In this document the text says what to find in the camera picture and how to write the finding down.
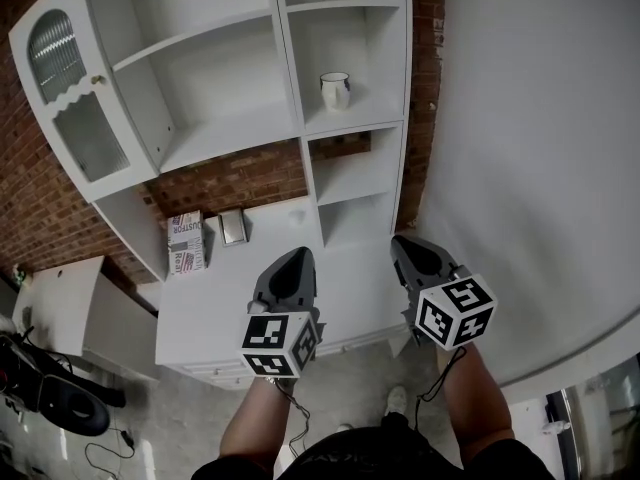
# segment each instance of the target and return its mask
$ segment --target brick wall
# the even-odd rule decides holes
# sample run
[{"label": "brick wall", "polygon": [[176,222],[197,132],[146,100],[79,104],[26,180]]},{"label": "brick wall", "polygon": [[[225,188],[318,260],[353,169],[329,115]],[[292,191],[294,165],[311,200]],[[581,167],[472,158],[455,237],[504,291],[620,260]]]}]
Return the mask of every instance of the brick wall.
[{"label": "brick wall", "polygon": [[183,167],[145,183],[149,205],[170,217],[201,210],[205,217],[307,195],[298,139],[237,151]]},{"label": "brick wall", "polygon": [[0,0],[0,271],[32,271],[108,255],[120,286],[154,278],[85,202],[56,160],[31,112],[8,33],[36,0]]},{"label": "brick wall", "polygon": [[409,134],[396,229],[415,226],[427,179],[440,92],[444,0],[413,0],[413,69]]},{"label": "brick wall", "polygon": [[[123,284],[154,278],[75,190],[48,147],[15,70],[8,32],[36,0],[0,0],[0,271],[31,270],[108,255],[106,273]],[[444,0],[413,0],[413,79],[398,229],[412,225],[425,185],[440,84]],[[365,151],[366,139],[314,146],[313,154]],[[163,174],[138,187],[158,220],[189,211],[212,215],[306,195],[296,140],[282,141]]]}]

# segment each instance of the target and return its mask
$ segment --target white mug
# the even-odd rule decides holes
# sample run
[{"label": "white mug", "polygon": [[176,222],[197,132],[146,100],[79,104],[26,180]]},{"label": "white mug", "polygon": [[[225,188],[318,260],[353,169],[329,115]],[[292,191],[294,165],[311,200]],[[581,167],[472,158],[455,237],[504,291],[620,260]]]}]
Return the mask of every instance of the white mug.
[{"label": "white mug", "polygon": [[320,91],[328,110],[345,110],[351,96],[348,73],[325,73],[320,77]]}]

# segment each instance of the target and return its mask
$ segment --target black cable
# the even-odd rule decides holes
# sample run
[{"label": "black cable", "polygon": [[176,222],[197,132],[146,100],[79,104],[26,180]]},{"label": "black cable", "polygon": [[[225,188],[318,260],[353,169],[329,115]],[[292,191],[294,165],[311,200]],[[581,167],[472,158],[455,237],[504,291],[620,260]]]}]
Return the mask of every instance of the black cable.
[{"label": "black cable", "polygon": [[289,450],[291,450],[291,453],[297,459],[298,452],[296,452],[295,448],[293,447],[293,443],[297,443],[298,441],[302,440],[302,449],[304,451],[307,451],[307,447],[304,444],[304,438],[309,433],[309,420],[311,419],[311,413],[302,405],[300,405],[294,396],[290,395],[284,389],[282,389],[282,386],[280,386],[280,383],[278,381],[276,381],[276,387],[287,398],[287,400],[289,400],[289,402],[302,413],[302,416],[304,416],[304,430],[297,436],[291,438],[291,441],[289,441]]},{"label": "black cable", "polygon": [[38,345],[34,345],[34,344],[32,343],[32,341],[31,341],[31,339],[29,338],[29,336],[25,336],[25,338],[26,338],[26,340],[27,340],[27,343],[29,343],[29,345],[31,345],[33,348],[37,348],[38,350],[40,350],[40,351],[42,351],[42,352],[45,352],[45,353],[47,353],[47,354],[49,354],[49,355],[62,356],[62,357],[65,359],[65,361],[67,361],[67,365],[68,365],[68,367],[69,367],[69,368],[68,368],[68,369],[69,369],[69,372],[70,372],[71,374],[73,374],[73,366],[71,365],[71,361],[69,360],[69,358],[68,358],[65,354],[62,354],[61,352],[54,352],[54,351],[52,351],[52,350],[46,350],[46,349],[44,349],[44,348],[40,348]]},{"label": "black cable", "polygon": [[101,444],[98,444],[98,443],[88,443],[88,444],[84,447],[84,456],[85,456],[85,458],[87,459],[87,462],[89,463],[89,465],[90,465],[92,468],[98,469],[98,470],[102,471],[103,473],[107,473],[108,475],[111,475],[111,476],[114,478],[114,480],[118,480],[118,475],[116,475],[113,471],[109,471],[108,469],[104,469],[104,468],[101,468],[100,466],[96,466],[93,462],[91,462],[91,459],[89,458],[89,453],[88,453],[88,451],[89,451],[89,446],[97,446],[98,448],[102,448],[103,450],[105,450],[105,451],[107,451],[107,452],[109,452],[109,453],[113,453],[116,457],[119,457],[119,458],[120,458],[120,460],[122,460],[122,459],[131,459],[131,458],[133,458],[133,456],[136,454],[136,450],[135,450],[135,448],[133,447],[133,444],[132,444],[132,443],[133,443],[133,441],[131,440],[131,437],[129,437],[129,435],[127,434],[127,432],[126,432],[126,431],[124,431],[124,430],[121,430],[121,431],[119,431],[119,432],[120,432],[120,435],[122,436],[122,440],[125,442],[125,444],[126,444],[129,448],[131,448],[131,455],[121,455],[121,454],[119,454],[118,452],[113,451],[113,450],[111,450],[110,448],[107,448],[106,446],[102,446]]},{"label": "black cable", "polygon": [[[111,389],[116,389],[116,374],[115,373],[111,374]],[[111,407],[111,413],[113,415],[113,427],[110,427],[111,430],[114,430],[116,433],[119,432],[121,434],[121,436],[122,436],[122,439],[125,441],[125,443],[127,443],[133,449],[133,439],[131,438],[131,436],[129,436],[129,434],[127,432],[123,432],[118,428],[118,418],[116,417],[116,408],[115,407]],[[116,441],[118,443],[118,452],[122,452],[122,448],[120,447],[120,441],[117,440],[117,436],[116,436]],[[120,472],[121,471],[122,471],[122,458],[118,461],[118,476],[116,477],[116,479],[120,477]]]},{"label": "black cable", "polygon": [[453,356],[451,357],[449,362],[447,363],[447,366],[445,367],[445,369],[442,370],[442,373],[440,374],[440,377],[438,377],[438,380],[436,380],[432,384],[432,386],[429,388],[429,390],[426,393],[422,393],[421,395],[418,395],[416,397],[416,412],[415,412],[415,425],[414,425],[414,429],[416,431],[420,432],[420,430],[418,429],[418,410],[420,409],[420,402],[431,402],[431,400],[433,400],[438,395],[438,393],[440,392],[440,388],[443,386],[444,381],[447,378],[447,374],[449,373],[453,365],[456,364],[458,361],[460,361],[460,359],[462,359],[466,355],[467,355],[467,349],[464,347],[458,347],[456,351],[453,353]]}]

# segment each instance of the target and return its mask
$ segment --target small white table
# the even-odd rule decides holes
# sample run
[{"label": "small white table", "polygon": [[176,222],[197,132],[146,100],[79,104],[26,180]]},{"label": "small white table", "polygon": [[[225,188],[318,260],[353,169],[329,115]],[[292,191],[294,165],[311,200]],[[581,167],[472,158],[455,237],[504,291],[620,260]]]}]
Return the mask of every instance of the small white table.
[{"label": "small white table", "polygon": [[108,371],[159,378],[157,320],[100,270],[104,256],[36,272],[20,289],[13,321],[31,307],[34,345],[81,357]]},{"label": "small white table", "polygon": [[[303,211],[302,223],[291,212]],[[316,263],[320,322],[326,323],[317,355],[389,340],[398,352],[409,339],[401,312],[407,294],[389,254],[391,236],[325,249],[308,198],[252,208],[245,212],[250,241],[223,247],[217,219],[209,266],[201,272],[169,276],[162,287],[156,360],[225,389],[244,389],[251,373],[237,349],[241,317],[253,297],[258,276],[281,255],[309,247]]]}]

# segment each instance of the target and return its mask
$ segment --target white shelving unit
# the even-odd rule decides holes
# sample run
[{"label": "white shelving unit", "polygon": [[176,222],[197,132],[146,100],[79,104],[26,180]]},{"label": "white shelving unit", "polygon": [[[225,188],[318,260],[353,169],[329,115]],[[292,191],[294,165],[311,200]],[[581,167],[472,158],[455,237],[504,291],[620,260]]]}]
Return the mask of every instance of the white shelving unit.
[{"label": "white shelving unit", "polygon": [[[39,0],[11,46],[65,170],[164,281],[164,232],[135,186],[293,137],[319,243],[335,249],[391,235],[410,9],[411,0]],[[345,111],[323,104],[319,77],[328,71],[350,75]],[[311,142],[357,131],[371,133],[371,151],[312,161]]]},{"label": "white shelving unit", "polygon": [[380,240],[393,232],[403,121],[345,130],[370,133],[370,149],[339,158],[313,160],[309,144],[332,133],[304,137],[303,159],[317,223],[325,247]]},{"label": "white shelving unit", "polygon": [[[53,151],[164,283],[160,364],[244,387],[247,372],[229,348],[236,308],[264,266],[257,257],[297,245],[314,250],[323,286],[318,303],[330,325],[321,354],[398,342],[394,308],[404,295],[386,260],[406,147],[411,27],[411,0],[39,0],[11,31]],[[322,101],[320,76],[330,71],[349,74],[341,112]],[[311,157],[314,141],[359,132],[370,134],[368,151]],[[309,197],[249,210],[249,244],[221,249],[214,235],[201,276],[167,280],[166,232],[136,185],[293,137]],[[300,211],[295,224],[291,212]],[[347,276],[353,286],[338,288]],[[220,327],[224,336],[212,341]]]}]

